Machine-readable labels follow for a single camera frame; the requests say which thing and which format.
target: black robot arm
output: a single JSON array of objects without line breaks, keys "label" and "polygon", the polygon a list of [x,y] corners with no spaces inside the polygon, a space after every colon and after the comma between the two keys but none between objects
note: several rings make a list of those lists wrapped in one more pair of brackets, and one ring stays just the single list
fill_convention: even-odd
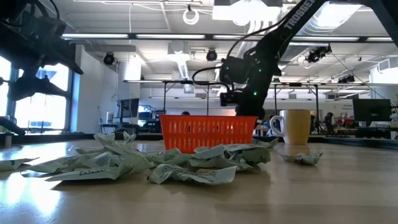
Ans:
[{"label": "black robot arm", "polygon": [[[238,105],[236,115],[264,117],[264,101],[274,75],[281,76],[278,61],[296,33],[328,0],[302,0],[272,32],[266,34],[243,58],[228,56],[220,71],[220,80],[246,83],[241,92],[220,95],[221,105]],[[374,10],[393,41],[398,46],[398,1],[396,0],[336,0],[335,4],[362,4]]]}]

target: white mug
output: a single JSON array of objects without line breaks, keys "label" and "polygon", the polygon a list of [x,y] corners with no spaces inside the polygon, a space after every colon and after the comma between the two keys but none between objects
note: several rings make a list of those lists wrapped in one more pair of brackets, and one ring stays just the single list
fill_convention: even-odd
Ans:
[{"label": "white mug", "polygon": [[[275,128],[274,121],[280,121],[280,128]],[[286,144],[305,145],[310,136],[311,114],[309,110],[282,110],[280,116],[269,121],[271,130],[283,137]]]}]

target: metal rod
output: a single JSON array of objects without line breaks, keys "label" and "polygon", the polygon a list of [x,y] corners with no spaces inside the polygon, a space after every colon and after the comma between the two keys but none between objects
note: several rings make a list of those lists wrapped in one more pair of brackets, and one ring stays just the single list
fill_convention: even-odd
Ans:
[{"label": "metal rod", "polygon": [[277,86],[277,85],[274,85],[275,115],[277,115],[277,113],[278,113],[278,109],[277,109],[277,105],[276,105],[276,94],[277,94],[277,92],[276,92],[276,86]]},{"label": "metal rod", "polygon": [[173,83],[173,85],[170,86],[170,87],[166,90],[166,92],[168,92],[171,88],[173,88],[173,87],[175,86],[175,84],[176,84],[176,83]]},{"label": "metal rod", "polygon": [[284,88],[285,88],[285,85],[282,86],[282,88],[280,88],[276,94],[280,93]]},{"label": "metal rod", "polygon": [[318,129],[318,134],[320,134],[319,130],[319,101],[318,101],[318,85],[315,85],[315,103],[317,104],[317,129]]},{"label": "metal rod", "polygon": [[209,116],[209,88],[210,86],[207,86],[207,116]]},{"label": "metal rod", "polygon": [[[191,80],[123,80],[126,83],[180,83],[180,84],[194,84]],[[203,84],[212,84],[216,83],[215,81],[201,81]],[[301,82],[290,82],[290,83],[271,83],[271,86],[275,85],[293,85],[291,87],[299,89],[299,86],[295,85],[302,85],[302,86],[398,86],[398,84],[393,83],[301,83]]]},{"label": "metal rod", "polygon": [[164,114],[166,114],[166,93],[167,93],[166,85],[167,85],[167,83],[165,82],[164,83],[164,96],[163,96],[163,113]]}]

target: computer monitor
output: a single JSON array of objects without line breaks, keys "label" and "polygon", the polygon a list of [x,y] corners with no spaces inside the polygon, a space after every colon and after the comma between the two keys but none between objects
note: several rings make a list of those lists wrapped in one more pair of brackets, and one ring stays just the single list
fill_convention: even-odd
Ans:
[{"label": "computer monitor", "polygon": [[353,99],[355,121],[391,121],[390,100]]},{"label": "computer monitor", "polygon": [[121,100],[119,104],[119,115],[121,118],[135,118],[138,114],[139,98]]}]

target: camera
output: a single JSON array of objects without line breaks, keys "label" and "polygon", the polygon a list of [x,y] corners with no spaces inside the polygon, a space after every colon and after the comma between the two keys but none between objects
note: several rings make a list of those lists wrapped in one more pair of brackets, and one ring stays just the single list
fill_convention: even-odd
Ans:
[{"label": "camera", "polygon": [[207,52],[206,59],[209,62],[217,60],[216,50],[215,49],[210,49],[209,52]]},{"label": "camera", "polygon": [[114,58],[114,53],[113,52],[107,52],[105,57],[104,57],[104,63],[105,65],[114,65],[116,60]]}]

